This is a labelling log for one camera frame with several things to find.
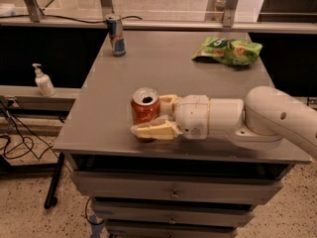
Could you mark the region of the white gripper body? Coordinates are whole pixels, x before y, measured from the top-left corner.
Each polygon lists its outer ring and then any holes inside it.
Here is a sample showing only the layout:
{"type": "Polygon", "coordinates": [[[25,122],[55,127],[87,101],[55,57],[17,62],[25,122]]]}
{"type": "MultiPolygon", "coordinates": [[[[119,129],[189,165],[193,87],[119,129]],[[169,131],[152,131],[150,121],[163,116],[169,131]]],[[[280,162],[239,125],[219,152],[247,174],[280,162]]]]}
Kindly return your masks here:
{"type": "Polygon", "coordinates": [[[174,120],[184,138],[198,140],[207,137],[209,105],[206,95],[188,95],[176,102],[174,120]]]}

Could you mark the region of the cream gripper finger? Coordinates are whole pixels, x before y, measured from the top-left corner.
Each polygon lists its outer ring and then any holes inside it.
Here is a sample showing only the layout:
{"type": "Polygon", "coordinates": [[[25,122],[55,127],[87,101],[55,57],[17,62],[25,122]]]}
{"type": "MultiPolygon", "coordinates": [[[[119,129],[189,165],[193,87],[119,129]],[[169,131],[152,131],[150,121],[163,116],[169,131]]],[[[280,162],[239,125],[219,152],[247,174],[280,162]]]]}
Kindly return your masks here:
{"type": "Polygon", "coordinates": [[[141,139],[172,140],[182,134],[179,126],[168,115],[162,115],[150,122],[133,125],[131,132],[141,139]]]}
{"type": "Polygon", "coordinates": [[[161,95],[159,97],[160,101],[160,114],[161,115],[173,115],[174,105],[180,99],[179,96],[175,94],[161,95]]]}

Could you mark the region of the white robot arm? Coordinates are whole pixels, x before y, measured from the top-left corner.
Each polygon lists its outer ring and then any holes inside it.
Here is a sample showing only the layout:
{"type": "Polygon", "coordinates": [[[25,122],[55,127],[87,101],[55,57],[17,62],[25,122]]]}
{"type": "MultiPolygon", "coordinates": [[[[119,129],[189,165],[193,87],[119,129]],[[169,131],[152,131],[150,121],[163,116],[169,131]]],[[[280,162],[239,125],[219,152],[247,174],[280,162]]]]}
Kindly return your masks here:
{"type": "Polygon", "coordinates": [[[258,86],[244,99],[206,95],[159,95],[140,88],[131,101],[131,132],[143,140],[222,138],[236,146],[267,150],[283,139],[317,156],[317,111],[269,86],[258,86]]]}

